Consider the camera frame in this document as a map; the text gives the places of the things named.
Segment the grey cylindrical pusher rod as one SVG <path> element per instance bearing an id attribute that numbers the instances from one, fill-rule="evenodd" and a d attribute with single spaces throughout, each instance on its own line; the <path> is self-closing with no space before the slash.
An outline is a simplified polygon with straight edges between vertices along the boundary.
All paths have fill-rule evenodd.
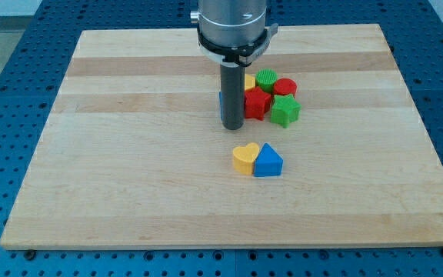
<path id="1" fill-rule="evenodd" d="M 220 66 L 221 93 L 223 101 L 223 126 L 237 130 L 245 118 L 245 69 Z"/>

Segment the black clamp ring mount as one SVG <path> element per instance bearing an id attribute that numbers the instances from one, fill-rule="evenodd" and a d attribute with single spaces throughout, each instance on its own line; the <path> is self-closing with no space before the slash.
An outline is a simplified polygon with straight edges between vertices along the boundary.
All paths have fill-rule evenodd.
<path id="1" fill-rule="evenodd" d="M 242 46 L 220 46 L 207 40 L 198 29 L 198 44 L 204 55 L 225 67 L 248 67 L 268 49 L 271 39 L 278 33 L 278 24 L 265 28 L 253 42 Z"/>

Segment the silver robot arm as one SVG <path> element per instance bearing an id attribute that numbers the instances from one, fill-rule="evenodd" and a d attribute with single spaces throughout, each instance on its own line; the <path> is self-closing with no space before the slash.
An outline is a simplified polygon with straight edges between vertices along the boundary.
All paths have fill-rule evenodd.
<path id="1" fill-rule="evenodd" d="M 266 25 L 265 0 L 197 0 L 190 12 L 204 55 L 220 66 L 223 126 L 241 128 L 245 120 L 245 69 L 260 58 L 278 32 Z"/>

